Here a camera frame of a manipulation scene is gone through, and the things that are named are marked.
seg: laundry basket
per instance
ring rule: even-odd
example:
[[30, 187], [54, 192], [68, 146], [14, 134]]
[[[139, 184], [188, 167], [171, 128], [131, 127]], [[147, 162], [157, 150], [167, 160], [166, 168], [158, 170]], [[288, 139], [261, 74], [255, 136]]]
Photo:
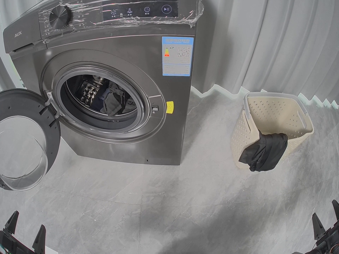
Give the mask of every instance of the laundry basket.
[[248, 169], [239, 162], [240, 155], [262, 134], [285, 133], [288, 144], [282, 160], [291, 154], [309, 135], [313, 124], [308, 113], [295, 95], [272, 92], [249, 92], [244, 98], [244, 108], [234, 127], [231, 148], [237, 167]]

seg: control knob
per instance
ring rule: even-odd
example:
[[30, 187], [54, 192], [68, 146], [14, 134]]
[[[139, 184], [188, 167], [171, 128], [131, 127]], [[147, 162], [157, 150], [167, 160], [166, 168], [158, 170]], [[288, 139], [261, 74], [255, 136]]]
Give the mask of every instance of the control knob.
[[49, 15], [49, 23], [54, 29], [62, 29], [70, 22], [71, 11], [67, 6], [56, 6]]

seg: aux logo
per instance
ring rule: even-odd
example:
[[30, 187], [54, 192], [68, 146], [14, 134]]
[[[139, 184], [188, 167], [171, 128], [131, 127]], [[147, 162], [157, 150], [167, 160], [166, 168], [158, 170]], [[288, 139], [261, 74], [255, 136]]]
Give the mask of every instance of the aux logo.
[[15, 34], [15, 38], [21, 35], [21, 31]]

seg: gray floor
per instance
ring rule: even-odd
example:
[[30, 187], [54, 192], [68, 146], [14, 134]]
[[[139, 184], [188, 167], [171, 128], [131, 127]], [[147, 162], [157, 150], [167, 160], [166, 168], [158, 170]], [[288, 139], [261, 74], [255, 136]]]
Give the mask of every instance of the gray floor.
[[306, 106], [315, 133], [269, 172], [238, 169], [230, 139], [242, 98], [191, 93], [181, 166], [79, 157], [61, 142], [36, 188], [0, 191], [0, 226], [20, 212], [16, 236], [40, 224], [59, 253], [292, 253], [314, 245], [311, 215], [326, 228], [339, 199], [339, 111]]

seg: open door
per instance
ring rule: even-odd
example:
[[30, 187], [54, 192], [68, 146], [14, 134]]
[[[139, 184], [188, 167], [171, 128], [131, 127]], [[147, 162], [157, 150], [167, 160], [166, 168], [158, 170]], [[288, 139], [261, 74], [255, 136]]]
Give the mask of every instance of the open door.
[[0, 187], [35, 187], [58, 154], [58, 114], [42, 96], [26, 89], [0, 92]]

